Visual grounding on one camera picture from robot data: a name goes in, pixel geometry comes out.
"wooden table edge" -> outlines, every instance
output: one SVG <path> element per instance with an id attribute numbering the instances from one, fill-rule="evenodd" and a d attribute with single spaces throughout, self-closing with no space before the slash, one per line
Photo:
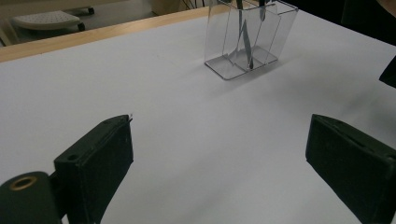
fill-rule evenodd
<path id="1" fill-rule="evenodd" d="M 0 48 L 0 63 L 207 16 L 208 7 Z"/>

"white stool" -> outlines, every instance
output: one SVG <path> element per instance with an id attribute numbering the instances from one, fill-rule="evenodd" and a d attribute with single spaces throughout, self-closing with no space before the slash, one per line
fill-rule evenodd
<path id="1" fill-rule="evenodd" d="M 29 30 L 58 30 L 77 25 L 80 31 L 85 30 L 85 25 L 79 17 L 72 16 L 62 11 L 39 13 L 13 18 L 16 25 Z"/>

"table surface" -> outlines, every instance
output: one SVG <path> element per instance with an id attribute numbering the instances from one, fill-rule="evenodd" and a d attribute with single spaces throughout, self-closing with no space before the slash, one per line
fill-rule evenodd
<path id="1" fill-rule="evenodd" d="M 103 223 L 359 223 L 305 161 L 310 119 L 396 147 L 396 90 L 378 81 L 396 47 L 300 11 L 278 63 L 223 81 L 204 66 L 206 23 L 0 63 L 0 182 L 52 173 L 133 113 L 134 163 Z"/>

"pen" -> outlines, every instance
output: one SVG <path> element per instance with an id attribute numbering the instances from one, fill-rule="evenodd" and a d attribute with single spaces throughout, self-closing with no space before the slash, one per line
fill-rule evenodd
<path id="1" fill-rule="evenodd" d="M 244 21 L 242 25 L 242 10 L 244 6 L 242 5 L 242 0 L 236 0 L 236 6 L 239 9 L 239 34 L 243 33 L 244 43 L 245 43 L 245 50 L 247 52 L 247 64 L 250 69 L 253 68 L 253 59 L 251 57 L 251 47 L 250 47 L 250 40 L 248 38 L 248 28 L 247 22 Z"/>

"clear acrylic holder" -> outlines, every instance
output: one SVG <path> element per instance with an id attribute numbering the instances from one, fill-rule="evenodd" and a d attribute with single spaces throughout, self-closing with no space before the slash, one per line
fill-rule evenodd
<path id="1" fill-rule="evenodd" d="M 211 0 L 205 64 L 225 80 L 277 61 L 298 8 L 281 1 L 266 4 Z"/>

